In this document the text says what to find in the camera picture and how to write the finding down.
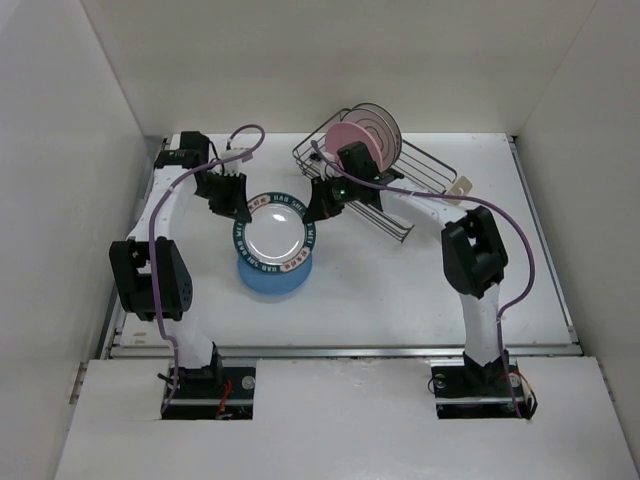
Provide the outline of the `blue plastic plate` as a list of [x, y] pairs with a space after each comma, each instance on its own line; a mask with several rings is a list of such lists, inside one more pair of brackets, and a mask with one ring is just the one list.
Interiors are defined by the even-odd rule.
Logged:
[[297, 290], [306, 282], [312, 268], [313, 257], [310, 257], [301, 267], [291, 272], [278, 274], [258, 271], [242, 258], [237, 260], [237, 269], [241, 282], [252, 292], [270, 297], [288, 295]]

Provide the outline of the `green rimmed white plate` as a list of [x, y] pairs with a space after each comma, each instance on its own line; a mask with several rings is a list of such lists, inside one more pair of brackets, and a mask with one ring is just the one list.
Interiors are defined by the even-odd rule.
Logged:
[[232, 242], [240, 263], [265, 275], [292, 275], [312, 264], [316, 227], [292, 194], [264, 192], [248, 200], [250, 221], [236, 220]]

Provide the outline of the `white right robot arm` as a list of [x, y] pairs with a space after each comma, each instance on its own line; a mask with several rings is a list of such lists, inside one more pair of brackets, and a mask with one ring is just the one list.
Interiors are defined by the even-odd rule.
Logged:
[[316, 141], [311, 146], [311, 158], [324, 162], [326, 168], [323, 176], [311, 180], [303, 221], [323, 221], [341, 214], [346, 204], [360, 202], [438, 240], [445, 278], [462, 304], [463, 381], [470, 391], [487, 393], [508, 372], [508, 354], [496, 326], [508, 256], [491, 211], [484, 206], [462, 209], [398, 172], [379, 172], [362, 142], [341, 148], [338, 160], [330, 160]]

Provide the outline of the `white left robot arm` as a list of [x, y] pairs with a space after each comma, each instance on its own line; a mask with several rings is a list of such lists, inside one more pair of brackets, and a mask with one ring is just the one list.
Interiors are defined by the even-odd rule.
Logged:
[[173, 351], [174, 366], [201, 396], [223, 387], [215, 344], [187, 312], [194, 285], [178, 247], [177, 236], [190, 201], [204, 200], [210, 211], [233, 220], [251, 218], [242, 163], [250, 148], [227, 147], [216, 153], [198, 131], [181, 133], [175, 149], [161, 151], [143, 213], [125, 239], [109, 248], [109, 260], [125, 312], [156, 325]]

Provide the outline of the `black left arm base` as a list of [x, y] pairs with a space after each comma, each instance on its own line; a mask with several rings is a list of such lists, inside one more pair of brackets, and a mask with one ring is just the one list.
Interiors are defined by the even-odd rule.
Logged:
[[180, 367], [178, 388], [173, 397], [173, 374], [158, 374], [166, 383], [161, 418], [163, 420], [252, 420], [257, 383], [256, 364], [218, 368]]

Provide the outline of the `pink plastic plate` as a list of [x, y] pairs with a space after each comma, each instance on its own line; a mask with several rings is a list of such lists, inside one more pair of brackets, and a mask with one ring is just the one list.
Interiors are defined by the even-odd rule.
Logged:
[[339, 122], [327, 130], [324, 140], [324, 151], [337, 157], [337, 152], [341, 148], [355, 142], [361, 142], [368, 148], [380, 172], [390, 167], [374, 136], [364, 127], [352, 122]]

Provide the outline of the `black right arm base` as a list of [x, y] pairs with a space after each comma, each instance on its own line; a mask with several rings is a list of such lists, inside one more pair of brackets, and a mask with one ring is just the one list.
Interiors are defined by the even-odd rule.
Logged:
[[462, 362], [435, 362], [427, 387], [440, 420], [531, 420], [539, 405], [515, 360], [509, 361], [509, 374], [500, 359], [485, 367], [466, 357]]

